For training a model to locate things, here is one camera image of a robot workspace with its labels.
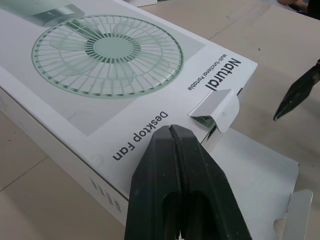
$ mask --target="fan hub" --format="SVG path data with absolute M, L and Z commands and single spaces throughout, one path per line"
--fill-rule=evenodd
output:
M 129 56 L 133 51 L 133 46 L 126 39 L 111 36 L 97 40 L 93 45 L 93 50 L 104 58 L 120 59 Z

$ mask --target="tuck flap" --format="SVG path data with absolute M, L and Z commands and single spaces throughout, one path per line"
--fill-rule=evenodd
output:
M 188 115 L 208 128 L 216 125 L 221 133 L 225 133 L 238 115 L 239 108 L 234 90 L 211 91 Z

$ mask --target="cardboard flap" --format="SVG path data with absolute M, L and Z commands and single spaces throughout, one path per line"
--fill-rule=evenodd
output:
M 283 240 L 305 239 L 312 198 L 313 193 L 309 189 L 291 194 L 287 208 L 287 220 L 282 236 Z
M 218 130 L 225 133 L 239 108 L 238 97 L 232 89 L 211 91 L 188 115 L 208 128 L 216 124 Z

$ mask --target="green fan image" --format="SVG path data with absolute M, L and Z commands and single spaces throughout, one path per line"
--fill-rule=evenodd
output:
M 101 99 L 138 97 L 171 83 L 183 66 L 177 41 L 135 18 L 94 15 L 48 29 L 32 49 L 32 62 L 49 83 Z

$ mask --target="white product box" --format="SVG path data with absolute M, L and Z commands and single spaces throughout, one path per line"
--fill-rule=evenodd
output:
M 128 4 L 132 4 L 136 7 L 148 6 L 157 4 L 158 0 L 124 0 Z
M 0 110 L 125 224 L 153 132 L 216 140 L 257 64 L 121 0 L 72 3 L 0 0 Z

